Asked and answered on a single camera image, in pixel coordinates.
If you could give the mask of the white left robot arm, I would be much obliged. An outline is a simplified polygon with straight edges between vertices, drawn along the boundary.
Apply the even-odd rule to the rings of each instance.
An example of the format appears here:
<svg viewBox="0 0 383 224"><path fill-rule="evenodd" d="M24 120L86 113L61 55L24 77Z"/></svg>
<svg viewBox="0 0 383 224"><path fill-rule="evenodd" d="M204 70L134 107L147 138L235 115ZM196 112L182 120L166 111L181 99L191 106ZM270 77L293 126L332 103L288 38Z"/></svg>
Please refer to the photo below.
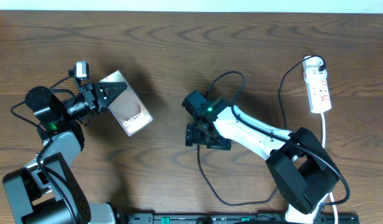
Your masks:
<svg viewBox="0 0 383 224"><path fill-rule="evenodd" d="M78 85L79 94L53 85L37 86L24 104L40 121L43 148L24 167L2 180L16 223L128 223L110 203L90 203L70 167L83 150L82 121L102 113L127 89L125 82Z"/></svg>

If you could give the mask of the rose gold Galaxy smartphone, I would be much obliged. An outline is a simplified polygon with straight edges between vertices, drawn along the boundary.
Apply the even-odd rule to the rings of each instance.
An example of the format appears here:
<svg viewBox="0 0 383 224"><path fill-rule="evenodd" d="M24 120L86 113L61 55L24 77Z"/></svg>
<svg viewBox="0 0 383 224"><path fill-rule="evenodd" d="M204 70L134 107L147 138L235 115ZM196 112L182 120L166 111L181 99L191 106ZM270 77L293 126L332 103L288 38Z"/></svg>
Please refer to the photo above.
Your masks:
<svg viewBox="0 0 383 224"><path fill-rule="evenodd" d="M153 122L153 116L119 70L99 82L124 82L127 85L127 88L110 104L109 109L128 136L134 135Z"/></svg>

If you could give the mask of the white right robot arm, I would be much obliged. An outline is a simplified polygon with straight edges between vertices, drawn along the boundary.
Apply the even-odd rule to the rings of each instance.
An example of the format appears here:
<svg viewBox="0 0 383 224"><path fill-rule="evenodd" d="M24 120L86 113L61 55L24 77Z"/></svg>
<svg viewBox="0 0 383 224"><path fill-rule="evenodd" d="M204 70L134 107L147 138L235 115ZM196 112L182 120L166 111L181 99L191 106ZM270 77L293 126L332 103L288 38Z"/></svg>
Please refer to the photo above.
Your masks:
<svg viewBox="0 0 383 224"><path fill-rule="evenodd" d="M195 123L188 124L186 146L205 145L228 151L233 141L265 160L278 191L288 202L285 220L314 223L325 199L339 181L333 164L315 135L293 133L259 121L224 99L207 100L198 91L182 102Z"/></svg>

